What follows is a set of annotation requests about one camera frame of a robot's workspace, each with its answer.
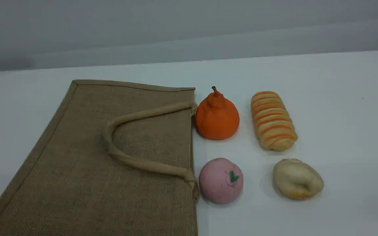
toy bread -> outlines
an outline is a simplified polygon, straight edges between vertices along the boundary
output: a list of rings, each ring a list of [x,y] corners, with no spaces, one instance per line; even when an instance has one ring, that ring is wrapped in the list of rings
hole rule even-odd
[[[282,194],[295,200],[310,199],[324,187],[319,173],[297,159],[283,159],[276,163],[273,181]]]
[[[294,145],[297,134],[278,94],[257,92],[252,97],[251,106],[256,137],[264,149],[285,151]]]

green leaf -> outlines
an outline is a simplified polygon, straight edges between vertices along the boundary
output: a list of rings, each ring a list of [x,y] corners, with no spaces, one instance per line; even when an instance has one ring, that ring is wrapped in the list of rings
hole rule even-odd
[[[231,182],[236,182],[240,176],[234,176],[234,171],[230,171],[230,181]]]

toy food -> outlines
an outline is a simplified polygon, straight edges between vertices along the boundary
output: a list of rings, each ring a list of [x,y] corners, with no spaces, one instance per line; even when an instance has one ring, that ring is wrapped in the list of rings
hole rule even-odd
[[[239,113],[232,102],[227,100],[213,87],[210,93],[198,106],[195,125],[198,133],[206,139],[227,139],[239,127]]]
[[[285,151],[297,140],[294,125],[278,94],[258,92],[251,101],[256,137],[266,150]]]
[[[324,187],[319,173],[297,159],[283,159],[276,163],[273,181],[282,194],[296,200],[310,199]]]
[[[243,189],[243,173],[231,161],[216,158],[202,168],[199,187],[203,196],[213,203],[231,203]]]

bag handle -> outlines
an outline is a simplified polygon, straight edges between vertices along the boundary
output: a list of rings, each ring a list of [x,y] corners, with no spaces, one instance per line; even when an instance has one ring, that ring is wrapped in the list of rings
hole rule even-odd
[[[117,160],[122,163],[134,167],[139,170],[145,170],[152,173],[159,173],[171,176],[179,176],[183,178],[191,187],[193,197],[199,199],[199,187],[195,178],[195,174],[190,169],[184,167],[171,166],[164,163],[158,163],[151,160],[144,160],[138,157],[133,157],[125,154],[120,151],[114,144],[112,136],[114,134],[115,128],[121,124],[124,124],[129,121],[136,121],[144,118],[149,118],[158,115],[164,115],[171,112],[177,112],[184,109],[191,108],[191,116],[194,114],[196,109],[196,104],[194,102],[184,102],[184,103],[175,103],[160,108],[144,110],[140,112],[135,112],[132,114],[123,115],[111,120],[103,130],[103,138],[108,145],[108,153],[117,158]]]

white table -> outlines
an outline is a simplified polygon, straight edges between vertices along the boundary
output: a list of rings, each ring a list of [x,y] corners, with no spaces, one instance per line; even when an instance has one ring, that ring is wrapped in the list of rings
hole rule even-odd
[[[244,190],[230,205],[198,203],[199,235],[378,235],[378,52],[0,72],[0,194],[42,134],[71,80],[107,79],[196,87],[200,103],[216,86],[237,107],[228,140],[194,135],[195,172],[216,157],[236,163]],[[251,96],[282,97],[299,139],[285,153],[263,151]],[[323,177],[321,195],[294,202],[276,194],[272,168],[298,158]]]

